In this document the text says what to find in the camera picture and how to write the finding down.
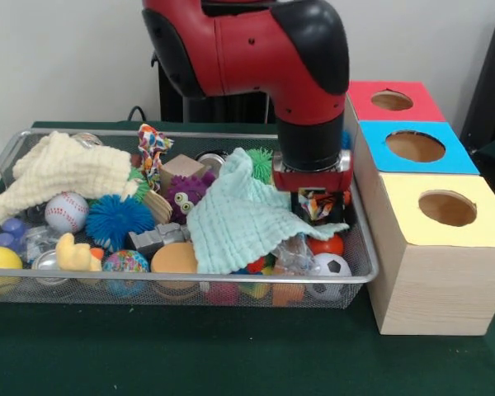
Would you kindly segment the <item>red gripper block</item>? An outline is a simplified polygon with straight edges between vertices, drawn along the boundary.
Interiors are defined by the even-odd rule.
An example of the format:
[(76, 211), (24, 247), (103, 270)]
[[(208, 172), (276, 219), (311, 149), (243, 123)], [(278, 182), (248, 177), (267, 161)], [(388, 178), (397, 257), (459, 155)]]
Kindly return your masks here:
[(351, 150), (342, 150), (333, 167), (318, 172), (300, 172), (287, 167), (280, 152), (272, 158), (272, 181), (279, 191), (290, 192), (291, 211), (301, 216), (299, 190), (325, 190), (333, 193), (330, 223), (343, 223), (345, 199), (343, 191), (350, 188), (353, 177), (353, 157)]

